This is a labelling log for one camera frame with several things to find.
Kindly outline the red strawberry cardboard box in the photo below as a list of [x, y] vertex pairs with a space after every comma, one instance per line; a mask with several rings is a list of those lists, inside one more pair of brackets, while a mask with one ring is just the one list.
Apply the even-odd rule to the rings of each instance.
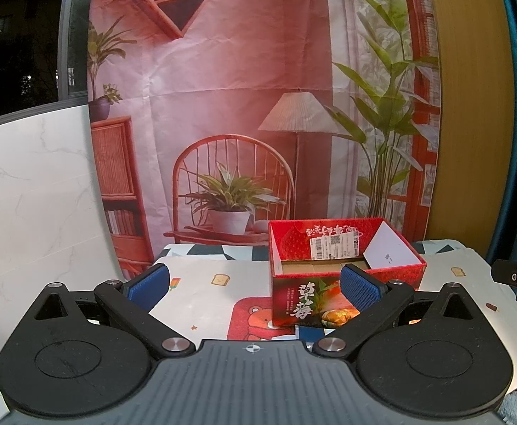
[[353, 274], [378, 287], [400, 280], [420, 287], [427, 264], [383, 218], [273, 221], [269, 224], [272, 322], [337, 328], [359, 314]]

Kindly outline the cartoon print table cloth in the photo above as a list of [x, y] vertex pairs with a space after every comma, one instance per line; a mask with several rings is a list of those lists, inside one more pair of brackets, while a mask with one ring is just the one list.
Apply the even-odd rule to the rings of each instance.
[[[517, 299], [495, 282], [491, 268], [473, 249], [455, 240], [416, 243], [427, 263], [421, 288], [437, 291], [462, 284], [491, 323], [513, 362], [517, 389]], [[168, 245], [160, 263], [170, 272], [169, 290], [150, 314], [200, 344], [203, 339], [292, 339], [278, 329], [271, 311], [268, 251], [263, 246]]]

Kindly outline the yellow wooden board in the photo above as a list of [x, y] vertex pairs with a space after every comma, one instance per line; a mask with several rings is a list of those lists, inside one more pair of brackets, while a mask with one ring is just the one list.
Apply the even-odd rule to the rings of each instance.
[[442, 83], [437, 174], [427, 238], [485, 254], [506, 183], [514, 123], [504, 0], [433, 0]]

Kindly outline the printed living room backdrop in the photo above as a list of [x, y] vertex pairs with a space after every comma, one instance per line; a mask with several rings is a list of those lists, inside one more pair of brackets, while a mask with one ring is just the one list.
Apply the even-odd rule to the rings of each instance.
[[87, 86], [118, 265], [267, 243], [271, 220], [425, 236], [441, 80], [431, 0], [91, 0]]

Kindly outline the white marble board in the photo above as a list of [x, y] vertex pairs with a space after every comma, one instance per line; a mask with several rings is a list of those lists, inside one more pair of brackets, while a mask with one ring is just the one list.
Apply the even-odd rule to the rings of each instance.
[[0, 125], [0, 349], [44, 286], [117, 278], [87, 107]]

